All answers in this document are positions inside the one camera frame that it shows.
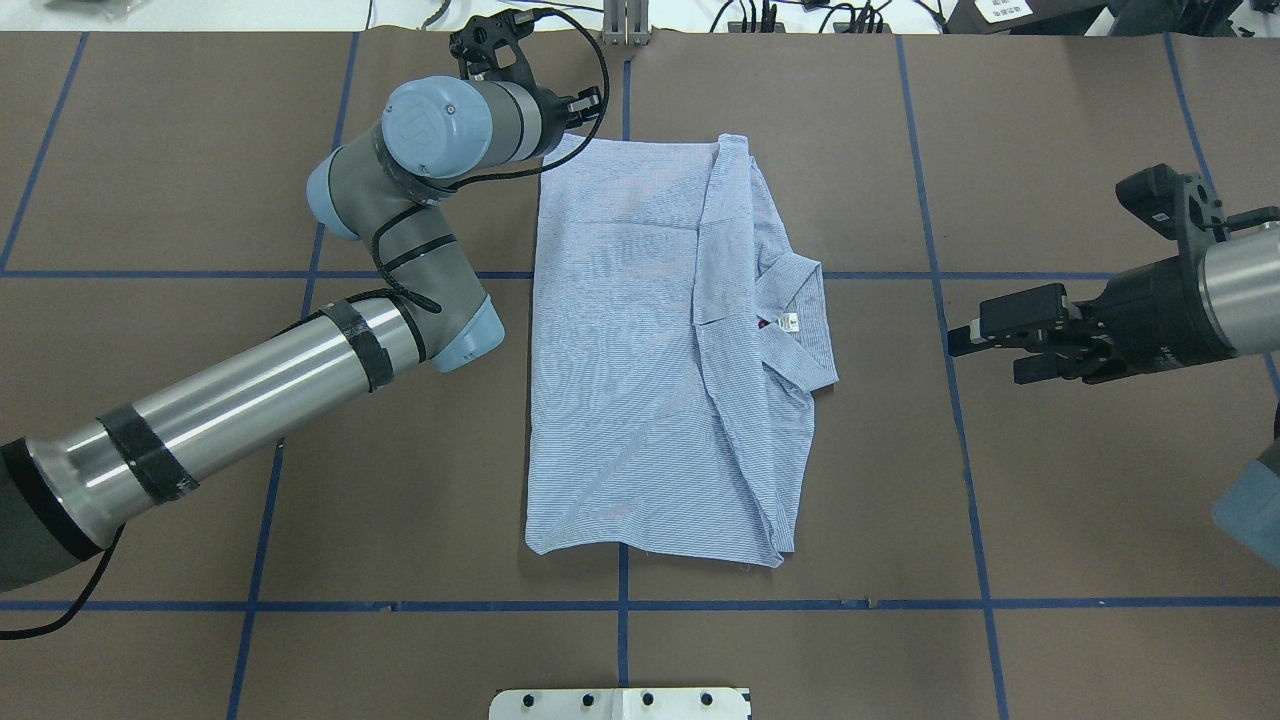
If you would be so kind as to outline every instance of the light blue shirt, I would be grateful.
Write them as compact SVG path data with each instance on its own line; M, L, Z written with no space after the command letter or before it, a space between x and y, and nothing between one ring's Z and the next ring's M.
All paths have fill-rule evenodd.
M535 552L617 541L781 565L810 393L836 379L822 266L791 251L745 137L595 140L541 176Z

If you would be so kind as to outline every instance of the white bracket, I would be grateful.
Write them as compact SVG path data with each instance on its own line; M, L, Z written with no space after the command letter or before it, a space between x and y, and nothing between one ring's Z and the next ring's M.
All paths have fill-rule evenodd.
M746 688L503 691L489 720L751 720Z

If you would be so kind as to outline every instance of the black electrical tape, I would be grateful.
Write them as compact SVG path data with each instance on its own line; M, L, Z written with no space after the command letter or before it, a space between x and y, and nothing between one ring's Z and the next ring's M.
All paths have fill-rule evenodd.
M383 263L383 269L387 270L388 273L394 272L404 263L417 260L419 258L426 255L428 252L435 250L436 247L442 247L449 245L451 242L457 242L457 241L458 238L456 236L447 234L443 237L438 237L430 242L424 242L422 245L419 245L417 247L408 250L406 252L401 252L399 255L392 258L387 263Z
M102 423L106 437L156 505L178 500L200 487L132 405L122 405L97 421Z
M49 489L44 475L36 468L36 461L31 459L26 438L0 447L0 462L4 462L9 470L9 479L18 487L18 492L31 506L31 511L67 552L82 561L102 552L102 548L88 539L84 530L79 529L76 520L72 520L72 516L67 514L63 503L58 502L58 497L54 496L54 491Z
M369 392L389 384L396 377L396 370L392 369L392 356L383 347L383 343L378 342L378 336L369 329L369 323L351 306L351 302L339 300L325 305L320 313L338 325L343 337L351 343L351 348L356 351L356 357L365 368L365 377L369 378Z
M398 295L389 295L387 300L392 301L392 305L401 311L401 316L404 318L404 324L408 325L408 332L413 334L413 345L417 346L417 361L426 363L426 343L422 342L422 331L417 327L417 320L413 319L413 314L408 309L408 302Z

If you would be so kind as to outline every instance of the white label sticker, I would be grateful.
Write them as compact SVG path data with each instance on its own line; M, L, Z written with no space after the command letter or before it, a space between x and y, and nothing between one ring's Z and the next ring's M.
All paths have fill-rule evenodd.
M988 23L1002 23L1032 14L1027 0L974 0L974 5Z

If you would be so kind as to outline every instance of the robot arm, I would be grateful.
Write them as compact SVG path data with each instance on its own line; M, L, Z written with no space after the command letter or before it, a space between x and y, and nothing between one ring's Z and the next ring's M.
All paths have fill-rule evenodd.
M1116 197L1178 255L1120 273L1083 302L1057 283L987 300L947 333L948 352L1020 347L1034 355L1014 361L1014 382L1094 384L1280 348L1280 228L1265 227L1280 208L1226 217L1199 176L1169 165L1121 181Z
M603 94L593 87L561 97L534 81L518 40L552 14L591 42ZM498 65L502 47L515 53L515 64ZM502 322L439 205L471 182L568 161L573 154L539 169L458 179L540 156L588 120L594 137L608 102L608 70L590 33L558 10L472 18L451 36L449 50L463 78L401 86L379 122L307 181L316 218L335 234L362 240L390 288L326 305L257 347L69 436L0 447L0 592L114 547L127 520L186 496L399 373L428 360L447 373L502 342Z

